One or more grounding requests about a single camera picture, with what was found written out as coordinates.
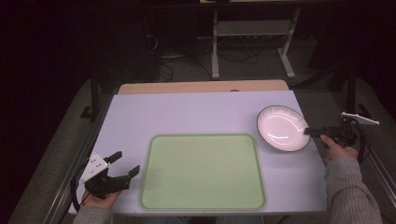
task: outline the green cutting board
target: green cutting board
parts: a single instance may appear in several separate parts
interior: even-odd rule
[[[265,203],[248,134],[172,134],[151,140],[140,203],[148,210],[251,210]]]

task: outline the table leg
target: table leg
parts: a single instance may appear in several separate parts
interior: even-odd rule
[[[288,54],[290,41],[293,38],[294,29],[297,25],[297,19],[298,19],[299,14],[300,14],[300,9],[296,8],[294,10],[293,18],[290,21],[286,43],[283,46],[283,48],[277,50],[277,52],[279,53],[280,60],[283,63],[283,67],[285,68],[286,74],[288,75],[288,78],[295,78],[295,75],[294,75],[293,69],[291,68],[287,54]]]
[[[218,59],[218,12],[215,10],[213,19],[213,51],[212,51],[212,79],[219,79]]]

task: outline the person's arm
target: person's arm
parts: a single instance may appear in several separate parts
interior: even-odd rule
[[[329,146],[325,161],[327,206],[331,223],[382,223],[374,196],[361,182],[358,152],[352,147],[342,148],[326,136],[322,141]]]
[[[73,223],[111,223],[111,220],[114,217],[111,208],[113,207],[114,202],[119,198],[120,194],[121,191],[112,193],[105,199],[98,199],[86,191],[82,197],[85,200],[82,203]]]

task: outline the metal frame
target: metal frame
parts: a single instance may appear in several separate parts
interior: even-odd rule
[[[392,177],[388,173],[388,170],[385,168],[384,164],[381,162],[379,157],[376,155],[375,150],[371,147],[371,153],[369,155],[370,163],[373,167],[373,170],[378,177],[379,182],[384,188],[385,192],[388,194],[390,201],[393,206],[396,208],[396,184],[393,181]]]
[[[56,196],[53,200],[53,203],[44,219],[43,223],[58,223],[65,210],[68,209],[69,204],[71,203],[70,199],[70,180],[73,176],[73,173],[77,170],[78,166],[84,162],[84,160],[89,156],[89,153],[92,150],[94,143],[96,142],[96,137],[99,134],[102,124],[105,120],[106,113],[108,108],[110,107],[111,100],[113,99],[112,95],[105,95],[102,97],[102,104],[99,110],[97,110],[96,119],[92,122],[92,125],[88,128],[85,133],[84,140],[80,144],[78,148],[78,154],[75,155],[74,159],[70,163],[68,167],[66,176],[58,188]]]
[[[297,25],[297,20],[300,15],[300,9],[294,9],[294,14],[291,20],[287,21],[289,24],[287,29],[282,29],[285,21],[245,21],[246,23],[254,23],[255,27],[260,27],[262,30],[249,30],[238,25],[241,21],[227,21],[221,22],[218,20],[218,12],[215,10],[213,19],[213,49],[212,49],[212,79],[219,79],[219,58],[218,58],[218,36],[230,35],[285,35],[286,42],[283,48],[278,49],[280,60],[285,68],[288,78],[295,78],[293,69],[291,68],[288,59],[288,49],[292,40],[294,29]]]

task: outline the gray sleeve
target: gray sleeve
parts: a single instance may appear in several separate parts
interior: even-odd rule
[[[382,223],[374,196],[361,182],[359,163],[337,157],[326,168],[330,223]]]
[[[79,209],[78,214],[74,219],[73,223],[74,224],[112,223],[113,216],[114,216],[113,212],[109,209],[82,206]]]

